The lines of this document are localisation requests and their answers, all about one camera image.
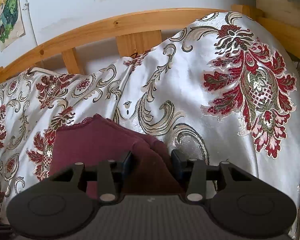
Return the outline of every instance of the anime character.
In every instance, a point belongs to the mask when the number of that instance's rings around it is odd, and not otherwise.
[[[18,19],[18,0],[0,0],[0,41],[5,42]]]

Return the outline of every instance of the anime poster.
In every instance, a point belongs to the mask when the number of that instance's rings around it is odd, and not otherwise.
[[[0,51],[24,34],[18,0],[0,0]]]

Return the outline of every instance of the bed cover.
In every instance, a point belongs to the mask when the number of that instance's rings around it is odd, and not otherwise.
[[[0,84],[1,222],[11,198],[49,175],[57,128],[95,113],[283,191],[300,238],[300,62],[255,21],[213,13],[97,73],[27,70]]]

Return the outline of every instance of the wooden bed frame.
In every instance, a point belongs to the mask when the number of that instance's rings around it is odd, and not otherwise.
[[[276,37],[285,49],[300,59],[300,29],[265,18],[263,11],[246,5],[233,5],[237,11],[256,20]],[[206,8],[172,8],[130,13],[90,23],[63,33],[26,54],[6,67],[0,67],[0,83],[41,61],[62,54],[68,73],[85,74],[75,48],[90,42],[116,37],[121,57],[141,54],[162,42],[161,30],[182,29],[212,12],[225,12]]]

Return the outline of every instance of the maroon garment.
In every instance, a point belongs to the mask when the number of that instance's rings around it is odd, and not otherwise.
[[[93,166],[102,160],[119,160],[129,151],[137,164],[123,184],[123,193],[155,195],[183,192],[167,168],[171,168],[172,164],[163,142],[125,129],[98,114],[82,123],[57,130],[49,174],[76,162]],[[96,182],[88,183],[87,194],[97,197]]]

